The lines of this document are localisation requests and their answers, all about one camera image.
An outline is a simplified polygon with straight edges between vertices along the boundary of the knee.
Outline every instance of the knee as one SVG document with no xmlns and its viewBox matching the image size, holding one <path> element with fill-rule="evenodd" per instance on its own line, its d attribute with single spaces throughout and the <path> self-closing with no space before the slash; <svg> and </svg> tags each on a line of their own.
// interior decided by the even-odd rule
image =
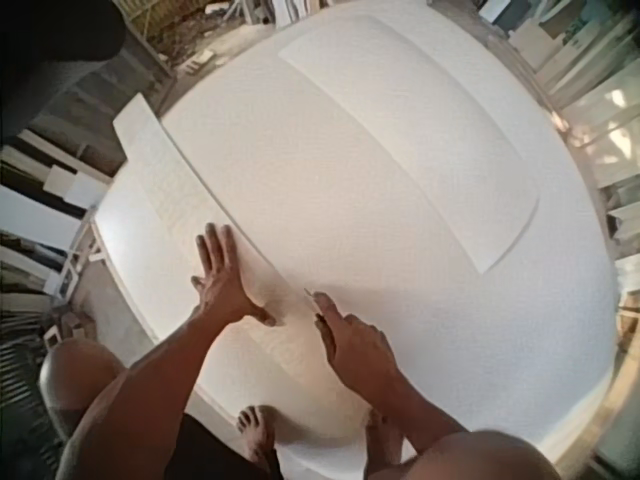
<svg viewBox="0 0 640 480">
<path fill-rule="evenodd" d="M 67 439 L 96 397 L 125 370 L 103 345 L 70 339 L 56 345 L 40 370 L 39 387 L 60 435 Z"/>
</svg>

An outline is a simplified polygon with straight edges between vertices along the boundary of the foam sheet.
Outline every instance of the foam sheet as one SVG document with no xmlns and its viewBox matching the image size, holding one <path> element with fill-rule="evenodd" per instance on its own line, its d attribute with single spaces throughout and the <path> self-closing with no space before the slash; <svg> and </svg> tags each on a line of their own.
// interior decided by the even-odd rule
<svg viewBox="0 0 640 480">
<path fill-rule="evenodd" d="M 117 125 L 131 164 L 97 215 L 124 288 L 163 338 L 195 302 L 193 237 L 232 222 L 250 290 L 285 327 L 234 326 L 198 382 L 232 415 L 267 402 L 299 419 L 288 448 L 310 468 L 360 478 L 364 410 L 324 365 L 302 287 L 383 329 L 471 429 L 557 458 L 597 407 L 616 294 L 589 192 L 526 90 L 423 1 L 280 32 L 200 82 L 166 132 L 134 113 Z"/>
</svg>

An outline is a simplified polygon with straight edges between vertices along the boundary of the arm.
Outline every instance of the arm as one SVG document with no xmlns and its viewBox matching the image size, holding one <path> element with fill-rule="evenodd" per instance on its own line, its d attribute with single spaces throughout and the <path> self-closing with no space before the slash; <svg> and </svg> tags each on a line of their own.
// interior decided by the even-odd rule
<svg viewBox="0 0 640 480">
<path fill-rule="evenodd" d="M 327 360 L 349 389 L 387 416 L 418 453 L 467 430 L 426 400 L 400 372 L 384 333 L 354 315 L 342 316 L 331 298 L 316 293 L 316 321 Z"/>
<path fill-rule="evenodd" d="M 197 237 L 205 277 L 193 277 L 199 305 L 187 322 L 115 380 L 92 404 L 62 458 L 58 478 L 161 479 L 187 400 L 212 343 L 251 315 L 273 325 L 245 293 L 230 228 Z"/>
</svg>

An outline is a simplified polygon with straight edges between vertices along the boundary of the bare foot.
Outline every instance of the bare foot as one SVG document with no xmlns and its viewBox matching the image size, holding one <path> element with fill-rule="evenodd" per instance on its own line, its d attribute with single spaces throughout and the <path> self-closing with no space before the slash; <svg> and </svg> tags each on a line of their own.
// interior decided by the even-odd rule
<svg viewBox="0 0 640 480">
<path fill-rule="evenodd" d="M 273 412 L 268 407 L 247 407 L 238 415 L 237 428 L 244 439 L 247 459 L 269 471 L 267 454 L 275 447 Z"/>
<path fill-rule="evenodd" d="M 366 436 L 367 465 L 364 469 L 365 479 L 374 473 L 400 464 L 404 436 L 388 418 L 383 417 L 373 409 L 369 412 Z"/>
</svg>

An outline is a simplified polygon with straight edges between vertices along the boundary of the hand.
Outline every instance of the hand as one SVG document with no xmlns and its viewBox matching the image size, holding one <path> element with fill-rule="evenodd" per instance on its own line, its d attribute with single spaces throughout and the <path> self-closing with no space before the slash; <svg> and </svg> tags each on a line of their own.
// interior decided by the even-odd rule
<svg viewBox="0 0 640 480">
<path fill-rule="evenodd" d="M 333 300 L 316 292 L 313 298 L 324 319 L 318 316 L 327 360 L 345 386 L 374 405 L 402 378 L 384 333 L 355 315 L 343 317 Z"/>
<path fill-rule="evenodd" d="M 222 244 L 216 227 L 208 223 L 205 234 L 196 237 L 203 277 L 191 277 L 191 283 L 200 294 L 196 316 L 218 322 L 221 327 L 238 322 L 249 315 L 267 326 L 275 325 L 269 313 L 247 296 L 240 278 L 240 265 L 236 242 L 229 225 L 222 227 Z"/>
</svg>

